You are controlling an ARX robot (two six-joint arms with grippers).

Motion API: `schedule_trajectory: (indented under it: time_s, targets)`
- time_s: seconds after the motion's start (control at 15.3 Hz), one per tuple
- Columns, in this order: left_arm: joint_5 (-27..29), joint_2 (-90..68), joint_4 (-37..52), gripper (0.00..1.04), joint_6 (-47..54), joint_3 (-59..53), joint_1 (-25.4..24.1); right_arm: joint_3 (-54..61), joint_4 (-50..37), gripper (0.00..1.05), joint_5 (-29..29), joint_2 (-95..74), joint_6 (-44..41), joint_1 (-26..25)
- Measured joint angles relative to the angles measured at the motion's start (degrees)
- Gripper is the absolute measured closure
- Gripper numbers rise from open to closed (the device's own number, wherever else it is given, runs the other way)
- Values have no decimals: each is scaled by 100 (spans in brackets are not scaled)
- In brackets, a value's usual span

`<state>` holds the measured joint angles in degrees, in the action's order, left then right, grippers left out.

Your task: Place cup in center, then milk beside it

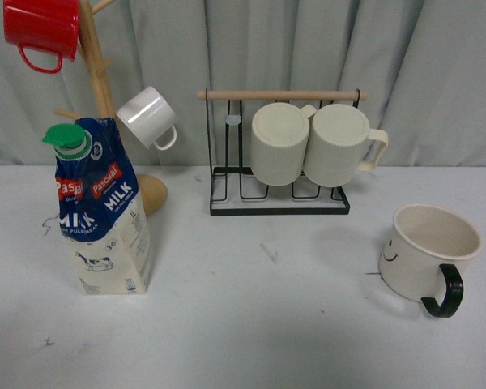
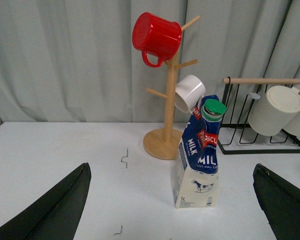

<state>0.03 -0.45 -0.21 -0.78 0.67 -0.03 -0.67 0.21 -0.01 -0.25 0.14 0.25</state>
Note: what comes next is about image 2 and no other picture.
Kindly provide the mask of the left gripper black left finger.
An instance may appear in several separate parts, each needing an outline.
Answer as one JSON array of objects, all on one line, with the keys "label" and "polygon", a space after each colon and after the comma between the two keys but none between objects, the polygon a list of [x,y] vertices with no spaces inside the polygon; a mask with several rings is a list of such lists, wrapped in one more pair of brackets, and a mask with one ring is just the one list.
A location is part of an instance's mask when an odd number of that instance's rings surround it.
[{"label": "left gripper black left finger", "polygon": [[83,163],[0,227],[0,240],[72,240],[88,197],[92,174]]}]

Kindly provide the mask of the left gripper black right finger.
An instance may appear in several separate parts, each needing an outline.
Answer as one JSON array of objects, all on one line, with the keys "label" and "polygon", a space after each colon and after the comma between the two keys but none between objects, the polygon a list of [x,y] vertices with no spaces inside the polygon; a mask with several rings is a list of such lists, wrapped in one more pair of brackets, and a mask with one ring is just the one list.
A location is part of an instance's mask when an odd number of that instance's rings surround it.
[{"label": "left gripper black right finger", "polygon": [[260,163],[253,188],[276,239],[300,240],[300,188]]}]

